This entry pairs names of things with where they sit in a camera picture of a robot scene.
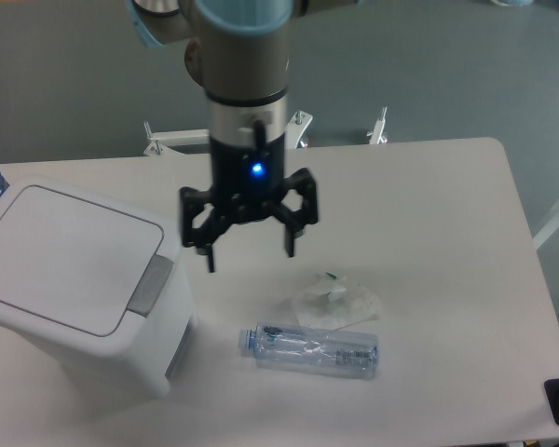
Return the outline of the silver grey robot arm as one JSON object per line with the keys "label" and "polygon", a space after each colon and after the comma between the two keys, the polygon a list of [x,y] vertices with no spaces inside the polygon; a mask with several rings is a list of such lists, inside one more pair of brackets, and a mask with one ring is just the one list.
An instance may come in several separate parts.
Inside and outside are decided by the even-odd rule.
{"label": "silver grey robot arm", "polygon": [[184,63],[207,97],[212,185],[180,189],[180,235],[215,270],[213,244],[234,224],[273,217],[288,256],[319,220],[317,185],[285,173],[289,24],[344,1],[128,1],[147,47],[187,41]]}

